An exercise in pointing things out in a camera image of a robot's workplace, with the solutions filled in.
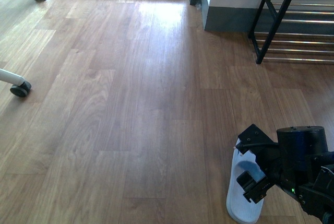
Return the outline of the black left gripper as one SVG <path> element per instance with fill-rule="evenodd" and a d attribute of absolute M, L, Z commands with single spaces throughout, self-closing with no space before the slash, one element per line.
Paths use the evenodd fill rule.
<path fill-rule="evenodd" d="M 248 171 L 236 179 L 251 203 L 259 203 L 277 185 L 299 203 L 333 203 L 333 152 L 322 126 L 277 130 L 278 154 L 260 154 L 256 163 L 265 176 L 258 182 Z"/>

